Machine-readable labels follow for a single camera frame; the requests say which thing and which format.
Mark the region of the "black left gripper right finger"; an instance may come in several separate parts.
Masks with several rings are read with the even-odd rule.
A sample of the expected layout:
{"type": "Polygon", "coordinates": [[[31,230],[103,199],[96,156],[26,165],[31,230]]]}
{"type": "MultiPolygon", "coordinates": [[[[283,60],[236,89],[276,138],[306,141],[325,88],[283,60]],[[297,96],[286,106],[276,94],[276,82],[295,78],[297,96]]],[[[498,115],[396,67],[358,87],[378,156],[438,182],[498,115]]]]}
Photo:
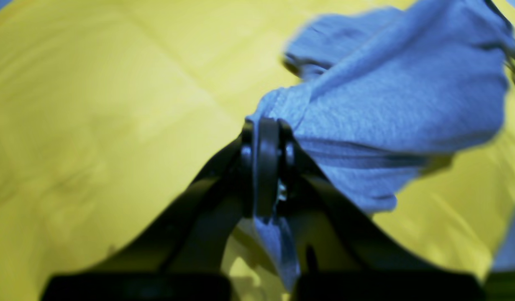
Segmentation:
{"type": "Polygon", "coordinates": [[[484,301],[481,284],[420,259],[336,189],[279,122],[286,218],[301,276],[294,301],[484,301]]]}

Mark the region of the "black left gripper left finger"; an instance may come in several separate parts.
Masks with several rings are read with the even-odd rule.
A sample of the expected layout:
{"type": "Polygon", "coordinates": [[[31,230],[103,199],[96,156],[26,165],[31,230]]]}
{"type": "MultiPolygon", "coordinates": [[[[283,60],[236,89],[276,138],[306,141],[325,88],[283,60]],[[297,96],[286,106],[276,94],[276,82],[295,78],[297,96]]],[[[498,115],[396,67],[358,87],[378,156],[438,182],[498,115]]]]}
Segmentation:
{"type": "Polygon", "coordinates": [[[280,122],[246,120],[191,184],[130,244],[90,269],[57,275],[43,301],[229,301],[225,245],[241,220],[274,223],[280,122]]]}

